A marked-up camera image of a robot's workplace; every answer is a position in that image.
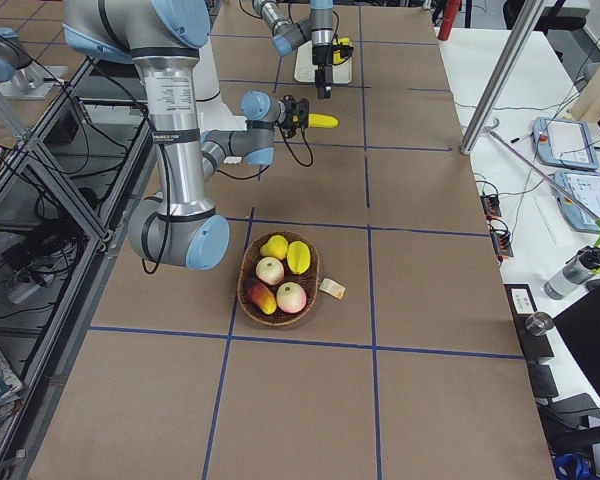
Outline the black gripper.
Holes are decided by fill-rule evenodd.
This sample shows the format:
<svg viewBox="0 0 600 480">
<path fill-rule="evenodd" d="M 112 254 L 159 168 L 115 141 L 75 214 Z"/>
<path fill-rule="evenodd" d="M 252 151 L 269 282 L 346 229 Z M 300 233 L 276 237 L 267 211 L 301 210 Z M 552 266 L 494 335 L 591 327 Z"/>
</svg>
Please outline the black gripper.
<svg viewBox="0 0 600 480">
<path fill-rule="evenodd" d="M 324 98 L 324 85 L 321 80 L 315 81 L 318 99 Z M 295 136 L 297 131 L 303 133 L 309 127 L 310 102 L 307 98 L 296 99 L 292 95 L 285 95 L 281 99 L 284 106 L 279 129 L 282 136 Z"/>
<path fill-rule="evenodd" d="M 329 80 L 351 80 L 352 57 L 342 65 L 333 65 L 333 43 L 330 46 L 313 45 L 311 47 L 312 63 L 316 67 L 315 79 L 323 82 L 323 98 L 331 98 L 331 82 Z"/>
</svg>

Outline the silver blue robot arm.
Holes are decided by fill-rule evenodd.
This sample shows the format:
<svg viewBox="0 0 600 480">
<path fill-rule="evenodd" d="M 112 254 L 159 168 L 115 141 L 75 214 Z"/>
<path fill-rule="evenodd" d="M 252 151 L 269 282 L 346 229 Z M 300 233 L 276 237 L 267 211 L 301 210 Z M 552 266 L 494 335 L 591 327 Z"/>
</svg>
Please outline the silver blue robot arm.
<svg viewBox="0 0 600 480">
<path fill-rule="evenodd" d="M 241 101 L 245 129 L 201 132 L 194 70 L 211 29 L 203 1 L 68 1 L 63 27 L 74 50 L 134 64 L 146 92 L 161 189 L 131 216 L 133 250 L 155 265 L 214 268 L 230 227 L 206 195 L 206 181 L 228 157 L 271 164 L 275 128 L 308 127 L 308 101 L 251 91 Z"/>
<path fill-rule="evenodd" d="M 353 56 L 354 46 L 336 33 L 339 17 L 332 1 L 310 1 L 309 14 L 299 22 L 285 15 L 277 1 L 252 1 L 254 14 L 271 31 L 272 44 L 281 57 L 308 44 L 312 81 L 319 99 L 330 99 L 335 67 Z"/>
</svg>

